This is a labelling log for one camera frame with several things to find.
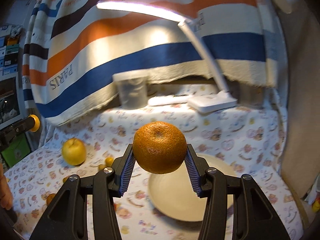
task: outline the patterned tablecloth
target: patterned tablecloth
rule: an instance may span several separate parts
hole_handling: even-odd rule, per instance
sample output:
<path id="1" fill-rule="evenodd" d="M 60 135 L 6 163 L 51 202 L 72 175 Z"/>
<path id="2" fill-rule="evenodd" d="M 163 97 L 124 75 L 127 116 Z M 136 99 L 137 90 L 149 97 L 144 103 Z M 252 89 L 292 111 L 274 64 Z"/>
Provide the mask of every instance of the patterned tablecloth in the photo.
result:
<path id="1" fill-rule="evenodd" d="M 291 239 L 302 235 L 302 223 L 291 192 L 275 169 L 285 141 L 285 111 L 277 104 L 264 110 L 236 107 L 201 115 L 185 104 L 146 107 L 138 110 L 109 109 L 55 128 L 52 138 L 5 174 L 18 213 L 16 229 L 29 238 L 46 209 L 46 198 L 56 193 L 62 179 L 71 174 L 90 176 L 108 156 L 123 155 L 135 131 L 152 121 L 176 125 L 196 152 L 214 155 L 231 165 L 240 176 L 251 174 L 273 204 Z M 87 159 L 79 167 L 70 166 L 61 156 L 61 146 L 77 137 L 87 144 Z M 197 239 L 201 223 L 173 220 L 155 209 L 148 198 L 149 173 L 137 164 L 128 192 L 115 199 L 122 238 L 191 240 Z M 226 238 L 231 239 L 233 215 L 229 210 Z M 88 198 L 89 239 L 92 229 L 92 198 Z"/>

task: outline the lamp head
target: lamp head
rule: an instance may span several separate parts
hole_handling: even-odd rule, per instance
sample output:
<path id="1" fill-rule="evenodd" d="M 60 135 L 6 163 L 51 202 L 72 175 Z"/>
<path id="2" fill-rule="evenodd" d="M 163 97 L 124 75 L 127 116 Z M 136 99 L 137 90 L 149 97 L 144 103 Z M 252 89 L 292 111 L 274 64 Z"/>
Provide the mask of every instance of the lamp head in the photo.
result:
<path id="1" fill-rule="evenodd" d="M 116 1 L 116 0 L 100 0 L 97 3 L 98 9 L 108 9 L 108 10 L 119 10 L 128 12 L 137 12 L 148 14 L 163 19 L 175 21 L 175 22 L 191 22 L 192 20 L 182 16 L 181 14 L 164 9 L 161 7 L 143 4 L 143 3 L 133 3 L 126 1 Z"/>

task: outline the round plate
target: round plate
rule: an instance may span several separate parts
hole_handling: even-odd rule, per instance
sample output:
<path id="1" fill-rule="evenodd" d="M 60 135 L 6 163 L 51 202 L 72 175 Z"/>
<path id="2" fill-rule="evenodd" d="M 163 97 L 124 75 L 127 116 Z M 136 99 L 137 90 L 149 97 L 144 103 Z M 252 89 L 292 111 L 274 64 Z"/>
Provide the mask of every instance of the round plate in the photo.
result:
<path id="1" fill-rule="evenodd" d="M 206 159 L 210 167 L 215 167 L 225 175 L 236 177 L 233 169 L 224 161 L 207 154 L 197 154 Z M 153 205 L 163 214 L 177 220 L 202 221 L 207 198 L 198 198 L 193 191 L 188 171 L 183 162 L 180 168 L 168 174 L 151 174 L 148 194 Z M 233 196 L 228 195 L 227 208 L 233 204 Z"/>

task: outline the silver bolt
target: silver bolt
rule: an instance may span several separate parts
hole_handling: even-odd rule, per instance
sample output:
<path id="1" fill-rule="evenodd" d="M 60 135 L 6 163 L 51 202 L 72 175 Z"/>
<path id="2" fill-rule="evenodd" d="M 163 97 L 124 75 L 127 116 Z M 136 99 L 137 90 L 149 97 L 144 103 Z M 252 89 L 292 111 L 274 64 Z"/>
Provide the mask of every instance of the silver bolt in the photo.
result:
<path id="1" fill-rule="evenodd" d="M 113 171 L 113 169 L 110 168 L 110 167 L 107 167 L 107 168 L 104 168 L 104 169 L 103 169 L 103 172 L 104 172 L 104 173 L 111 173 L 112 171 Z"/>
<path id="2" fill-rule="evenodd" d="M 249 174 L 243 174 L 242 176 L 245 180 L 251 180 L 252 177 Z"/>
<path id="3" fill-rule="evenodd" d="M 216 169 L 216 168 L 213 168 L 213 167 L 209 167 L 209 168 L 207 169 L 207 171 L 208 171 L 209 173 L 211 173 L 211 174 L 215 174 L 215 173 L 217 172 L 217 169 Z"/>
<path id="4" fill-rule="evenodd" d="M 75 181 L 76 179 L 78 179 L 78 175 L 76 175 L 76 174 L 70 175 L 70 176 L 69 176 L 69 179 L 70 179 L 71 181 Z"/>

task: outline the lamp arm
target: lamp arm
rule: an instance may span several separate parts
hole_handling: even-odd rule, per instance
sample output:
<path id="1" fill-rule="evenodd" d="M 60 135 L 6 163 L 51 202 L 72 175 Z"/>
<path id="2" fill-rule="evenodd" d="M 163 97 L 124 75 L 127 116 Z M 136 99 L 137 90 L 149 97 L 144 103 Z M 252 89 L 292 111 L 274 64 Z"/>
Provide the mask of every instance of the lamp arm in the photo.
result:
<path id="1" fill-rule="evenodd" d="M 203 40 L 195 34 L 195 32 L 191 29 L 190 25 L 186 21 L 181 21 L 180 23 L 178 23 L 178 26 L 189 38 L 196 51 L 199 53 L 200 57 L 207 63 L 219 90 L 228 92 L 229 88 L 226 80 L 222 75 L 218 64 L 213 58 L 212 53 L 209 51 Z"/>

